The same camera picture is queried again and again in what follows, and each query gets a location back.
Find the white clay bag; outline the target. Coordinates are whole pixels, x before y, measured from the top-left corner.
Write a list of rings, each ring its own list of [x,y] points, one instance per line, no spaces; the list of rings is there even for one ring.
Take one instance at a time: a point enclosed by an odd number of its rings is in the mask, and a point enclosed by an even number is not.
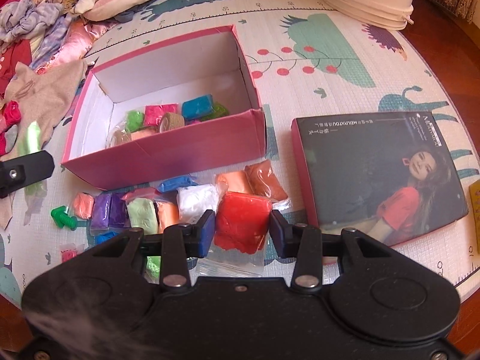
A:
[[[216,212],[220,194],[213,184],[201,184],[179,188],[176,200],[180,221],[193,224],[205,211]]]

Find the red clay bag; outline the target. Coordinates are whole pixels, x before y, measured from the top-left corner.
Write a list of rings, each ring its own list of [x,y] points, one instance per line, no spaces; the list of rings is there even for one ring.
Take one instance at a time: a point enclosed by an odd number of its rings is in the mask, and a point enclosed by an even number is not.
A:
[[[227,192],[216,212],[214,245],[255,254],[264,246],[272,203],[266,197]]]

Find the blue plastic toy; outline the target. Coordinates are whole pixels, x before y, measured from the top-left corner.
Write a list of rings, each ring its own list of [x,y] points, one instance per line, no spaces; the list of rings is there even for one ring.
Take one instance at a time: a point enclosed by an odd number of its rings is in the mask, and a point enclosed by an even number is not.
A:
[[[109,232],[105,232],[103,234],[99,234],[99,235],[94,237],[95,244],[96,245],[103,244],[104,242],[109,241],[110,239],[112,239],[113,237],[115,237],[117,235],[118,235],[118,233],[113,232],[113,231],[109,231]]]

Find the pale green clay bag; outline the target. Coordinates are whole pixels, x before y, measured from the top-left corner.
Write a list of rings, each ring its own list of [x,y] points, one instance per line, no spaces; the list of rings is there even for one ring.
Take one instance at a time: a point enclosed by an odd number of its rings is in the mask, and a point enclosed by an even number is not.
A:
[[[146,235],[158,233],[159,225],[153,201],[144,197],[135,198],[127,204],[127,211],[132,228],[140,228]]]

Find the pile of colourful clothes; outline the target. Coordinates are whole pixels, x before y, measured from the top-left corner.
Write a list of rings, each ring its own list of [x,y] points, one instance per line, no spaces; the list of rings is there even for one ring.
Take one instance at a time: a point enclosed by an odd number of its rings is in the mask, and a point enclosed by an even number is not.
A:
[[[106,32],[105,26],[75,19],[76,0],[1,0],[1,96],[17,63],[42,74],[82,58]]]

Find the light orange clay bag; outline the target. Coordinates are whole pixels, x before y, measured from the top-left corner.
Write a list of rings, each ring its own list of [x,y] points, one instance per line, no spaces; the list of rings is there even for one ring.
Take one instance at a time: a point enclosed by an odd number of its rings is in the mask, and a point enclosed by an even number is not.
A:
[[[253,194],[244,171],[221,173],[216,176],[216,185],[222,193]]]

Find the salmon clay bag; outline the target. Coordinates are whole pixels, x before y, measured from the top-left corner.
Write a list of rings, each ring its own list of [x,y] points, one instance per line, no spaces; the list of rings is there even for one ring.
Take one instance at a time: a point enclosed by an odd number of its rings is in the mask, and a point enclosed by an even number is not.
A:
[[[74,215],[81,219],[90,219],[93,213],[95,199],[87,193],[78,193],[72,203]]]

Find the dark purple clay bag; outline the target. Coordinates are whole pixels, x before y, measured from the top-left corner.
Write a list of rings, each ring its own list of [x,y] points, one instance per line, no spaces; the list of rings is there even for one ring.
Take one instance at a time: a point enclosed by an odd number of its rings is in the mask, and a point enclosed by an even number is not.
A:
[[[108,216],[110,228],[125,228],[127,226],[128,211],[125,200],[122,199],[123,196],[122,193],[112,194]]]

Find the orange striped clay bag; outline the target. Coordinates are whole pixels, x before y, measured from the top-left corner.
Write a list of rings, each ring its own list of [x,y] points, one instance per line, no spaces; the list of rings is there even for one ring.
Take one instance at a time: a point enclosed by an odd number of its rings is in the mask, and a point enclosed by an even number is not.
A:
[[[163,233],[167,227],[180,222],[179,211],[175,204],[171,202],[156,202],[155,205],[159,220],[159,233]]]

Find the green plastic toy bolt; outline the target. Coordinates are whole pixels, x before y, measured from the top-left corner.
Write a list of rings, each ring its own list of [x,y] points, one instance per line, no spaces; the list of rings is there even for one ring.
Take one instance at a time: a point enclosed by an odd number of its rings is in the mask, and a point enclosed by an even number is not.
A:
[[[61,205],[50,211],[50,217],[58,228],[77,229],[77,218],[68,214],[68,207]]]

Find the box lid with woman photo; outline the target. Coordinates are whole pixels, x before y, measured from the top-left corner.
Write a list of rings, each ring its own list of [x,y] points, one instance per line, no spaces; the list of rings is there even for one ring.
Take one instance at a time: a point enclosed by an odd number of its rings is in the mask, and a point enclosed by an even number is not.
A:
[[[310,224],[330,231],[353,226],[397,245],[469,212],[429,111],[302,117],[291,133]]]

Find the beige cloth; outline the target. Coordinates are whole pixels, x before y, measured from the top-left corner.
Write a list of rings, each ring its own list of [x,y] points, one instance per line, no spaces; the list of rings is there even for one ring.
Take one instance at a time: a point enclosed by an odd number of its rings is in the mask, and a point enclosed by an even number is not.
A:
[[[35,153],[47,144],[69,111],[86,70],[83,59],[53,67],[41,75],[23,63],[16,65],[16,76],[8,84],[1,104],[17,102],[21,120],[16,144],[3,158]]]

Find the magenta clay bag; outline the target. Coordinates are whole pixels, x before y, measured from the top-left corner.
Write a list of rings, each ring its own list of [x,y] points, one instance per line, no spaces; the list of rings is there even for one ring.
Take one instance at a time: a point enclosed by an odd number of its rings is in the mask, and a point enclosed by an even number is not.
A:
[[[84,244],[64,244],[60,246],[61,263],[65,263],[85,250]]]

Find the yellow small box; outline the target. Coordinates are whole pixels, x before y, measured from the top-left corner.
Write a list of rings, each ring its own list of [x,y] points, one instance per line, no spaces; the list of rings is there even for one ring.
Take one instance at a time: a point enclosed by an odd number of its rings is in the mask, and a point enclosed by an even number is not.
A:
[[[469,196],[472,204],[477,250],[480,254],[480,180],[476,180],[469,186]]]

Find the blue clay bag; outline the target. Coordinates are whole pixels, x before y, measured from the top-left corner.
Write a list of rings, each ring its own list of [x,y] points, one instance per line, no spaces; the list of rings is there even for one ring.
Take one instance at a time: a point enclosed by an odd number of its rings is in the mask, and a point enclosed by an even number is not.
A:
[[[186,188],[197,185],[198,183],[192,175],[179,175],[166,180],[162,180],[156,189],[161,194],[166,194],[179,188]]]

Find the brown-red clay bag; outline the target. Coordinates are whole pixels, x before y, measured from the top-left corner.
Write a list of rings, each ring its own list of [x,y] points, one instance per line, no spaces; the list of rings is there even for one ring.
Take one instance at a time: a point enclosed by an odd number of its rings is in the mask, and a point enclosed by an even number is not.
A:
[[[287,192],[281,186],[269,159],[245,166],[244,172],[254,194],[274,202],[287,200]]]

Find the pink cardboard box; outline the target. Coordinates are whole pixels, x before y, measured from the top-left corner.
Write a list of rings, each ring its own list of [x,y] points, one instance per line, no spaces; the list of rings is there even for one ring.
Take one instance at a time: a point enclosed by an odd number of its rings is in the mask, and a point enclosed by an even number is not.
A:
[[[99,189],[261,158],[266,119],[236,29],[208,28],[95,67],[63,166]]]

